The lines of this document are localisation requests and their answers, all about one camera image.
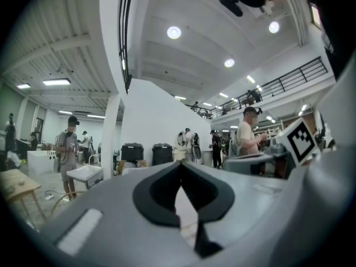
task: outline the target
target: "black trash can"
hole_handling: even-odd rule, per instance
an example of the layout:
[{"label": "black trash can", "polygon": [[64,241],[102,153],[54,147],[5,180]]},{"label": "black trash can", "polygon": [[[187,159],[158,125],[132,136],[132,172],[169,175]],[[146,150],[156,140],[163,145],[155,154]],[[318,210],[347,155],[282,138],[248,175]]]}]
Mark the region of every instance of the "black trash can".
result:
[{"label": "black trash can", "polygon": [[121,160],[143,160],[144,159],[144,147],[143,145],[134,144],[124,144],[121,147],[122,155]]},{"label": "black trash can", "polygon": [[152,165],[173,162],[173,148],[169,144],[157,144],[152,148],[154,152]]}]

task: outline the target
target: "gray plastic surface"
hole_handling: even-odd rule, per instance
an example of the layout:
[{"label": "gray plastic surface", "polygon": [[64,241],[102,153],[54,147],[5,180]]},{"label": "gray plastic surface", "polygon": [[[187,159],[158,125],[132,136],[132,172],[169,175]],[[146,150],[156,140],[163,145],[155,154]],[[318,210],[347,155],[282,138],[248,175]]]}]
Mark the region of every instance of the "gray plastic surface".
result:
[{"label": "gray plastic surface", "polygon": [[235,172],[239,174],[251,175],[251,165],[273,160],[273,156],[268,154],[259,154],[249,157],[234,157],[222,163],[222,169],[225,171]]}]

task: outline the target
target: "white wall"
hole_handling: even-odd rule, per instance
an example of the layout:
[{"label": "white wall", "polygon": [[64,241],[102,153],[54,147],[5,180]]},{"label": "white wall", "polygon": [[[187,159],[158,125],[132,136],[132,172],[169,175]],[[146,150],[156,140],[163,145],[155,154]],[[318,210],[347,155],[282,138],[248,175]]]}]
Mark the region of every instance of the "white wall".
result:
[{"label": "white wall", "polygon": [[211,144],[210,124],[191,109],[150,81],[133,79],[123,115],[121,143],[144,146],[144,159],[152,164],[152,147],[174,145],[178,133],[187,127],[198,133],[201,150]]}]

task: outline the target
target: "white ceiling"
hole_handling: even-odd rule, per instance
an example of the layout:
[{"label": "white ceiling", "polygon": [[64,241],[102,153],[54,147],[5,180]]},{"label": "white ceiling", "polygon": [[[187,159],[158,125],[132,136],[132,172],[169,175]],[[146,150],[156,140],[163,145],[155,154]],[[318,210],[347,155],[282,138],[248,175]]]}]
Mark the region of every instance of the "white ceiling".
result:
[{"label": "white ceiling", "polygon": [[[6,82],[13,87],[29,83],[31,89],[22,93],[54,110],[103,115],[112,80],[95,58],[87,4],[88,0],[33,0],[3,51],[0,65]],[[43,84],[52,78],[68,78],[71,84]]]},{"label": "white ceiling", "polygon": [[[285,0],[274,3],[274,17],[281,30],[268,30],[273,17],[256,18],[244,5],[244,15],[235,17],[218,0],[157,0],[145,27],[142,78],[172,95],[220,105],[219,92],[241,80],[233,97],[247,91],[246,76],[281,51],[297,44],[298,38]],[[170,39],[167,29],[178,26],[179,39]],[[235,66],[224,62],[233,58]],[[261,84],[267,80],[258,80]]]}]

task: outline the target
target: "trash can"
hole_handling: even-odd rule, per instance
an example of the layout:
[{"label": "trash can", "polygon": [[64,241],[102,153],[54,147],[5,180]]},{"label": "trash can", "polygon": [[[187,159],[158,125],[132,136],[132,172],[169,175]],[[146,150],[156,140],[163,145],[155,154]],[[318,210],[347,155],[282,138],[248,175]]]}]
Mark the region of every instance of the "trash can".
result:
[{"label": "trash can", "polygon": [[122,155],[121,160],[143,160],[144,159],[144,147],[141,144],[124,144],[121,147]]},{"label": "trash can", "polygon": [[202,159],[204,161],[204,165],[212,167],[212,150],[203,151]]},{"label": "trash can", "polygon": [[152,165],[173,162],[173,149],[169,144],[156,144],[152,151],[154,152]]}]

